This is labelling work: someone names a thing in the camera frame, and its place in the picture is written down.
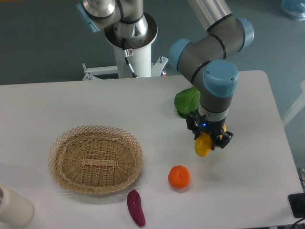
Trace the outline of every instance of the cable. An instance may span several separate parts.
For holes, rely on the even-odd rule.
[[[122,38],[122,49],[123,49],[123,51],[126,50],[125,42],[126,42],[126,39],[125,39],[125,38]],[[125,56],[125,62],[126,62],[126,64],[129,66],[130,71],[132,72],[132,77],[133,77],[133,78],[138,78],[138,76],[134,73],[134,70],[133,70],[133,68],[132,68],[132,65],[129,63],[129,61],[128,61],[128,59],[127,59],[127,56]]]
[[[297,222],[295,222],[295,223],[291,226],[290,229],[295,229],[295,226],[296,226],[299,222],[301,222],[301,221],[303,221],[303,220],[305,220],[305,218],[301,218],[300,220],[298,220]]]

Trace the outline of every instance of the green lettuce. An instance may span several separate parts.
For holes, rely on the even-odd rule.
[[[191,87],[179,92],[175,96],[175,107],[177,109],[178,115],[182,118],[187,118],[190,112],[197,112],[200,92],[195,88]]]

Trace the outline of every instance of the purple eggplant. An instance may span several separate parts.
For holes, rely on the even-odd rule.
[[[144,226],[145,217],[141,207],[141,197],[136,190],[132,190],[128,193],[127,207],[133,221],[140,227]]]

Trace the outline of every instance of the white cup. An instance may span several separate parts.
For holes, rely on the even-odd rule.
[[[0,185],[0,222],[23,227],[32,219],[33,214],[34,206],[28,199]]]

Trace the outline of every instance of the yellow fruit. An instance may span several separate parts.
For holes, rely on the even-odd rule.
[[[225,124],[224,124],[224,126],[223,126],[223,130],[226,132],[227,131],[227,127],[225,126]]]
[[[195,151],[199,156],[207,156],[212,150],[213,142],[210,136],[204,132],[201,132],[199,137],[195,141]]]

